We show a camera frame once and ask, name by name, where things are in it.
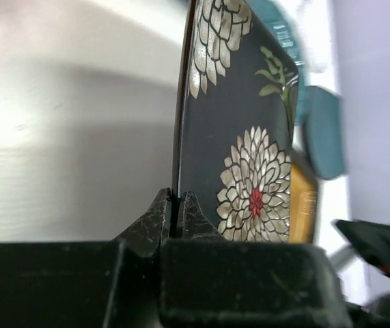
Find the yellow brown square plate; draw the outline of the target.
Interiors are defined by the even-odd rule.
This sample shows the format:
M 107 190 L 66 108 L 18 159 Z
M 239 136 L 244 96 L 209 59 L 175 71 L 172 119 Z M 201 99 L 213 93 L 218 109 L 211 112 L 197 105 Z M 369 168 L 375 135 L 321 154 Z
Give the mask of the yellow brown square plate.
M 291 150 L 290 243 L 313 243 L 316 227 L 318 181 L 301 152 Z

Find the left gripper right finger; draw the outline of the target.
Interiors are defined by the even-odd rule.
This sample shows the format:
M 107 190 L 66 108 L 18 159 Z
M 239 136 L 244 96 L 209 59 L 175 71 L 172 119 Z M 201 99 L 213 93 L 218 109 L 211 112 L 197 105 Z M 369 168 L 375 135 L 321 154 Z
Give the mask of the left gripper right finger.
M 341 284 L 323 249 L 225 240 L 185 194 L 182 234 L 160 249 L 164 327 L 349 327 Z

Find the black floral square plate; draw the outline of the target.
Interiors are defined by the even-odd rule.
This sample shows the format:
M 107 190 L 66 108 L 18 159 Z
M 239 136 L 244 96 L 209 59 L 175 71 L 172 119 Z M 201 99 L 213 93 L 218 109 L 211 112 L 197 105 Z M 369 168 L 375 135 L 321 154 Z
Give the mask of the black floral square plate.
M 189 193 L 230 241 L 286 242 L 298 68 L 246 1 L 192 1 L 173 142 L 174 227 Z

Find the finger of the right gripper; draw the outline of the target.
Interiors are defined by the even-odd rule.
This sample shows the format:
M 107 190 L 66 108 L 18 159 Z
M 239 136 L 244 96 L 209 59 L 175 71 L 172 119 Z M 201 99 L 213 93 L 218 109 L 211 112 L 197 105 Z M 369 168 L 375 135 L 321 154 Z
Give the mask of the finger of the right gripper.
M 338 219 L 334 226 L 348 242 L 333 254 L 336 271 L 353 259 L 361 258 L 390 278 L 390 224 Z

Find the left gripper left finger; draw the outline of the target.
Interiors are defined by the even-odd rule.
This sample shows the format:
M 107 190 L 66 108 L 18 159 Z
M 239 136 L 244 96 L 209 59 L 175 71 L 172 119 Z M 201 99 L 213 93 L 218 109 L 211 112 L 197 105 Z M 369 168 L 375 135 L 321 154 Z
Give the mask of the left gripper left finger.
M 169 196 L 110 241 L 0 243 L 0 327 L 160 327 Z

